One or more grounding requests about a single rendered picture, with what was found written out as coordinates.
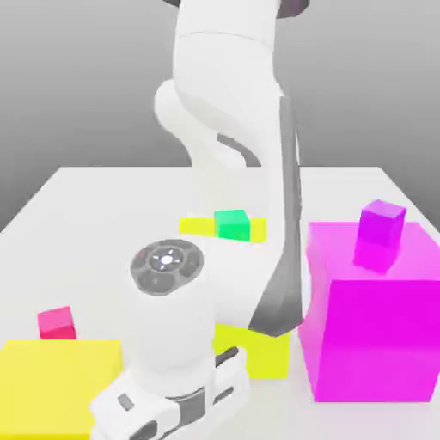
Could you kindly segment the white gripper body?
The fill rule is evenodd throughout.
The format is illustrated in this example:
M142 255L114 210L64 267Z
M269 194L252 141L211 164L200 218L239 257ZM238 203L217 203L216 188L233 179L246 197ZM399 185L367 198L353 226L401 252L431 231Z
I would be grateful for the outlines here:
M215 356L206 388L208 418L231 418L247 404L250 390L247 360L243 347L230 347Z

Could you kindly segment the small green cube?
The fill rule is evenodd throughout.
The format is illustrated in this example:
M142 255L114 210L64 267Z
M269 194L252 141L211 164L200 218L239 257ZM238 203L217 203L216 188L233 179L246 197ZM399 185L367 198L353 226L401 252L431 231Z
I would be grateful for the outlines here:
M214 211L215 236L236 241L250 241L250 220L244 210Z

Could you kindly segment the small red cube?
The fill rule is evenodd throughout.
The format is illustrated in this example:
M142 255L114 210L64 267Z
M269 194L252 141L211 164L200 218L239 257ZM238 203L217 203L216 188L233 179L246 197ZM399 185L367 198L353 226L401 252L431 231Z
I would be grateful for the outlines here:
M38 313L41 339L76 339L76 329L70 306Z

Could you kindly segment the small purple cube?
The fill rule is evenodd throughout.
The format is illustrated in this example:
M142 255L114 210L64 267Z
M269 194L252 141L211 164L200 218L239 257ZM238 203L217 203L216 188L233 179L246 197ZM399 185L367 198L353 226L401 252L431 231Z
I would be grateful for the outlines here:
M380 199L368 203L357 226L353 264L386 273L400 254L406 208Z

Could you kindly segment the large lime yellow box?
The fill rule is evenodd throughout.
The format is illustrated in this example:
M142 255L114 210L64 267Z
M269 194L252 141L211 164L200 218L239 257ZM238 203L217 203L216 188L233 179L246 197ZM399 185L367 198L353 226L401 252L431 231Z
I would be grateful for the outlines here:
M265 218L250 218L250 242L262 243L267 239ZM213 217L183 217L179 233L215 237ZM273 338L231 325L216 323L213 347L218 355L233 345L247 350L247 372L251 379L282 380L287 377L290 352L290 333Z

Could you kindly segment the large magenta box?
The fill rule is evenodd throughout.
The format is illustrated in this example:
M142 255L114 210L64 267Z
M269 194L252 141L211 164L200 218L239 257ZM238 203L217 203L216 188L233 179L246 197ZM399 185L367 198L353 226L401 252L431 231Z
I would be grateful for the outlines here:
M311 223L299 327L318 402L428 402L440 373L440 246L405 225L386 274L354 266L355 223Z

